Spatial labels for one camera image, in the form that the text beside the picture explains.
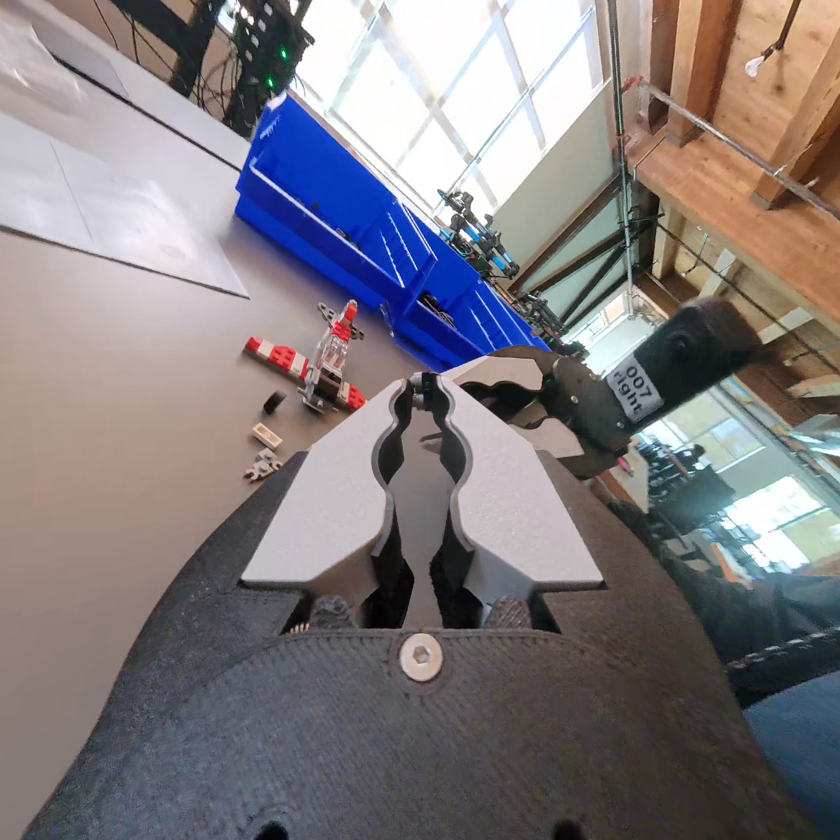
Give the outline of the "black wheel with grey axle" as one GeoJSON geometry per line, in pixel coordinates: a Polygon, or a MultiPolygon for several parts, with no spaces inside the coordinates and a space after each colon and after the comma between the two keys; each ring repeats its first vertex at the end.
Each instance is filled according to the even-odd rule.
{"type": "Polygon", "coordinates": [[[433,372],[417,372],[409,378],[411,406],[414,411],[433,413],[440,397],[440,376],[433,372]]]}

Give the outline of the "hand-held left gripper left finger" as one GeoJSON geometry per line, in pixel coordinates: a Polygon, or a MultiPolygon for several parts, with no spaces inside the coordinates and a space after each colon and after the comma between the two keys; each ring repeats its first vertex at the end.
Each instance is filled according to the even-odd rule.
{"type": "Polygon", "coordinates": [[[394,381],[312,444],[241,584],[339,596],[364,621],[405,620],[411,570],[389,484],[410,422],[411,385],[394,381]]]}

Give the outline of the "grey desk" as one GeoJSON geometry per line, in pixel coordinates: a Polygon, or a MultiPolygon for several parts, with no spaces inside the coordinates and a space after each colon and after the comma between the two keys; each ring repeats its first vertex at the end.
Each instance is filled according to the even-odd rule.
{"type": "Polygon", "coordinates": [[[247,498],[272,377],[250,335],[308,344],[334,288],[234,216],[248,143],[48,2],[2,2],[120,79],[78,110],[2,112],[151,179],[218,238],[248,298],[2,231],[2,838],[91,733],[165,588],[247,498]]]}

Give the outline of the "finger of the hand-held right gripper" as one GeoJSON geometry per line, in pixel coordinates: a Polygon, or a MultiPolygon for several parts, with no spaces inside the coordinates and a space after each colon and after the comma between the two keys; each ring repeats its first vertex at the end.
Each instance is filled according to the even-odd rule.
{"type": "Polygon", "coordinates": [[[556,459],[581,456],[579,438],[558,418],[547,415],[529,426],[514,423],[507,425],[526,439],[535,450],[545,451],[556,459]]]}
{"type": "Polygon", "coordinates": [[[543,374],[531,358],[483,355],[447,370],[447,394],[497,396],[511,392],[537,395],[543,387],[543,374]]]}

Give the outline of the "blue plastic bin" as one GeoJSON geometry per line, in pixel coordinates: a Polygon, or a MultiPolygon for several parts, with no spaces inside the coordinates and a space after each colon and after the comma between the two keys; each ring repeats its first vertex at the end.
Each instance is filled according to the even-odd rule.
{"type": "Polygon", "coordinates": [[[442,372],[494,350],[549,348],[441,238],[431,237],[429,245],[437,261],[423,289],[413,301],[384,304],[395,341],[408,353],[442,372]]]}
{"type": "Polygon", "coordinates": [[[407,311],[437,265],[410,208],[289,93],[267,102],[237,192],[238,216],[374,308],[407,311]]]}

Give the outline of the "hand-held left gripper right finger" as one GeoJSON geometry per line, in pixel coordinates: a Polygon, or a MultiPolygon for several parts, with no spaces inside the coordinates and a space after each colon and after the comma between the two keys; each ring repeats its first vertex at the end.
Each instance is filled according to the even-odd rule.
{"type": "Polygon", "coordinates": [[[604,578],[537,451],[449,379],[427,379],[427,410],[455,483],[434,561],[450,595],[584,592],[604,578]]]}

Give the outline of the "red white toy brick airplane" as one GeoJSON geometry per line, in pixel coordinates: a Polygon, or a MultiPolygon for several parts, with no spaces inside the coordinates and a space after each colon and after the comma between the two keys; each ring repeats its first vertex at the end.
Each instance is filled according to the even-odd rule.
{"type": "Polygon", "coordinates": [[[249,338],[243,352],[298,382],[301,399],[313,412],[355,412],[365,405],[366,400],[362,392],[347,380],[344,368],[351,341],[364,338],[363,332],[354,323],[358,308],[354,299],[348,300],[340,310],[319,303],[319,312],[328,326],[310,357],[291,346],[274,344],[258,337],[249,338]]]}

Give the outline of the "white instruction booklet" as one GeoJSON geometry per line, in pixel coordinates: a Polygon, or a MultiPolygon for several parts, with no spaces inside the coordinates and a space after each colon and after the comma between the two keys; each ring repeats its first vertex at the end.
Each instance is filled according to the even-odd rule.
{"type": "Polygon", "coordinates": [[[158,183],[5,114],[1,227],[47,243],[248,298],[217,238],[158,183]]]}

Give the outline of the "person's legs in jeans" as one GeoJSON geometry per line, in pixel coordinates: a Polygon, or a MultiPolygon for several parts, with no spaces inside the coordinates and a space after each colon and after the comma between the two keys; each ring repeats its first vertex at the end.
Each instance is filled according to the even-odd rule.
{"type": "Polygon", "coordinates": [[[825,838],[839,838],[839,674],[769,696],[744,711],[764,757],[825,838]]]}

